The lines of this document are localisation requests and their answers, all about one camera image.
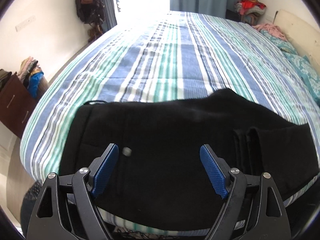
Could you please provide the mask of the dark brown drawer cabinet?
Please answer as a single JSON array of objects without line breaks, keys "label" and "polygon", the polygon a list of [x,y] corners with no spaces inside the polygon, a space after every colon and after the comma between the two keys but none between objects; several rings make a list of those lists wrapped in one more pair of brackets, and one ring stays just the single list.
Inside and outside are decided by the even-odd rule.
[{"label": "dark brown drawer cabinet", "polygon": [[48,88],[43,77],[33,98],[15,73],[9,72],[1,78],[1,122],[18,138],[22,137],[32,112]]}]

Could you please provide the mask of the colourful clothes on cabinet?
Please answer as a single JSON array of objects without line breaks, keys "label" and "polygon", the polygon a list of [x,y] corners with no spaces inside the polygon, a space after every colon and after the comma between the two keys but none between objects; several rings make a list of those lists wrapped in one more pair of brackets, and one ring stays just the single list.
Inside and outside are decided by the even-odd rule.
[{"label": "colourful clothes on cabinet", "polygon": [[31,56],[22,61],[17,76],[36,101],[42,98],[49,87],[38,61]]}]

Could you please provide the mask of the black pants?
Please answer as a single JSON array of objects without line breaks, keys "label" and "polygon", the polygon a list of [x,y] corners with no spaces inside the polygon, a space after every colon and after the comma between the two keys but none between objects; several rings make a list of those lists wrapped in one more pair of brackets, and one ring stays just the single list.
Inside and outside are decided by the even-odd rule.
[{"label": "black pants", "polygon": [[274,178],[283,200],[319,174],[307,122],[295,125],[230,89],[202,99],[85,104],[72,121],[60,161],[73,174],[109,144],[120,154],[97,205],[122,219],[161,230],[208,229],[221,209],[200,160],[209,145],[230,167]]}]

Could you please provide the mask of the teal patterned pillow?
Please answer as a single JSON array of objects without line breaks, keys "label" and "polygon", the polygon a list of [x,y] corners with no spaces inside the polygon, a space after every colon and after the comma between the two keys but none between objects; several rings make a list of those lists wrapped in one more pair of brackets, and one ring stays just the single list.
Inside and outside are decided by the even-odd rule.
[{"label": "teal patterned pillow", "polygon": [[299,56],[290,42],[272,36],[267,30],[260,30],[259,32],[282,51],[289,63],[292,64],[304,85],[307,87],[313,100],[319,106],[319,75],[311,66],[308,57]]}]

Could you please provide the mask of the striped blue green bed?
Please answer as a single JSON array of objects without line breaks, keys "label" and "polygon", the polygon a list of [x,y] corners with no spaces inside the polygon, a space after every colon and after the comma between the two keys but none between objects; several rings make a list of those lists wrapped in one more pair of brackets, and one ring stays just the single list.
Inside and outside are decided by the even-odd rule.
[{"label": "striped blue green bed", "polygon": [[230,88],[319,145],[319,107],[282,51],[253,27],[172,11],[149,27],[108,31],[56,78],[24,130],[20,159],[38,181],[56,172],[78,107],[89,100],[160,102]]}]

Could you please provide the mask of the dark bags hanging on wall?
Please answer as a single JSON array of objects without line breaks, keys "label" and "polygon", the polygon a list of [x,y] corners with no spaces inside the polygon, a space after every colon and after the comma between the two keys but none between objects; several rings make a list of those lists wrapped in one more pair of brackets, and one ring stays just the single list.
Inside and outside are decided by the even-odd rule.
[{"label": "dark bags hanging on wall", "polygon": [[89,24],[88,31],[91,43],[103,35],[102,25],[105,20],[103,0],[75,0],[76,14],[84,24]]}]

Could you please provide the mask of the pink cloth on bed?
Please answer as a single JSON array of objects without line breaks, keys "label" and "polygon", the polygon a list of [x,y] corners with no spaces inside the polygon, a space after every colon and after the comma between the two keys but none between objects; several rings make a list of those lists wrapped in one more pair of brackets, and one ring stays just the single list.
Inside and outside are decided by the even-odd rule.
[{"label": "pink cloth on bed", "polygon": [[277,25],[270,24],[270,23],[263,23],[263,24],[254,25],[253,28],[258,32],[260,32],[261,30],[265,30],[271,36],[279,38],[283,41],[287,41],[285,34],[281,31],[281,29]]}]

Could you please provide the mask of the cream padded headboard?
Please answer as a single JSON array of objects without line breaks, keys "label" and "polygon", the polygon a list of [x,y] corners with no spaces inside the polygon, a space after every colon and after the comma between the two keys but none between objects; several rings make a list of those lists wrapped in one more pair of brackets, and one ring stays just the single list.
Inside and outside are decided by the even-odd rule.
[{"label": "cream padded headboard", "polygon": [[277,11],[273,23],[281,29],[300,56],[307,56],[313,69],[319,73],[319,31],[285,10]]}]

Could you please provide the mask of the red clothes pile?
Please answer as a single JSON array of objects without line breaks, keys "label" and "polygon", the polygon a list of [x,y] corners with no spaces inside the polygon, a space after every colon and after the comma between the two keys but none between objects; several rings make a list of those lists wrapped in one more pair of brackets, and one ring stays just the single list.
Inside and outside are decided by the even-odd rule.
[{"label": "red clothes pile", "polygon": [[265,13],[267,6],[258,0],[239,0],[235,3],[234,9],[240,16],[257,14],[261,16]]}]

